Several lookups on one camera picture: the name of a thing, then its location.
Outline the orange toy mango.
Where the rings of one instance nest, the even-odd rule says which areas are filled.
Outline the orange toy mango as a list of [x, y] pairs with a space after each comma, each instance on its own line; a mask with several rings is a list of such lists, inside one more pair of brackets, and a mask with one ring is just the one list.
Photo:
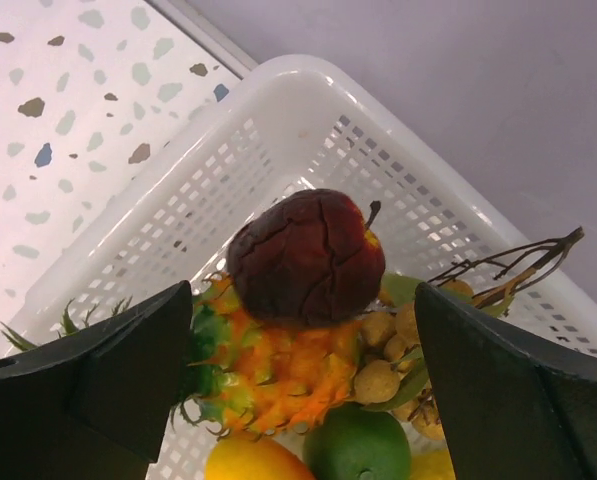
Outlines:
[[220, 440], [206, 462], [208, 480], [313, 480], [308, 467], [284, 446], [267, 438]]

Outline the brown toy longan bunch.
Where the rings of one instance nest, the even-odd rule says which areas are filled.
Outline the brown toy longan bunch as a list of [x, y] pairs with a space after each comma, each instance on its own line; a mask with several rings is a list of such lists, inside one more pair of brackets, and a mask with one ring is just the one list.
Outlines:
[[[516, 296], [554, 273], [584, 230], [489, 255], [454, 260], [428, 283], [494, 318], [505, 317]], [[422, 281], [384, 274], [377, 305], [361, 319], [362, 359], [354, 400], [367, 411], [387, 412], [422, 437], [445, 434], [417, 329], [415, 290]]]

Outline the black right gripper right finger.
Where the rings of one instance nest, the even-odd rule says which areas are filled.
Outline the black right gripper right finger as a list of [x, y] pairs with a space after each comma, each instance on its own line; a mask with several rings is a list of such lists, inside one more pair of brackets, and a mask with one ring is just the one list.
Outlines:
[[427, 283], [417, 328], [459, 479], [597, 479], [597, 358]]

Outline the yellow toy pear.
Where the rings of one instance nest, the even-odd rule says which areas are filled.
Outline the yellow toy pear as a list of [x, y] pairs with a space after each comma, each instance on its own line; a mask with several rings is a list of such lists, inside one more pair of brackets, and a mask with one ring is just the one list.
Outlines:
[[448, 449], [429, 451], [414, 455], [411, 462], [410, 480], [455, 480]]

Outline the green toy lime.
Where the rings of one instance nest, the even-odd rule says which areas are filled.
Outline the green toy lime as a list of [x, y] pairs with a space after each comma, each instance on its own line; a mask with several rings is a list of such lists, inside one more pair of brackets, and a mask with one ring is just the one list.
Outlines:
[[412, 454], [400, 422], [386, 412], [348, 403], [311, 430], [302, 460], [317, 479], [408, 479]]

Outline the dark red toy apple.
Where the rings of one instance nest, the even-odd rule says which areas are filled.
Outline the dark red toy apple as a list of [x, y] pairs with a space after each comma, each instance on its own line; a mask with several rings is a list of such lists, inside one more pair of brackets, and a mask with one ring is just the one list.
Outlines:
[[226, 270], [244, 310], [268, 327], [333, 327], [377, 299], [385, 254], [363, 213], [345, 193], [299, 191], [244, 225], [231, 240]]

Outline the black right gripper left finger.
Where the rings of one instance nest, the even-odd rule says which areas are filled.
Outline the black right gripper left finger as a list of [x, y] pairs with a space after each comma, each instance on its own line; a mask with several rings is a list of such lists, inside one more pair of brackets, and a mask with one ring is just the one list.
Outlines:
[[0, 359], [0, 479], [143, 479], [157, 462], [192, 316], [181, 281]]

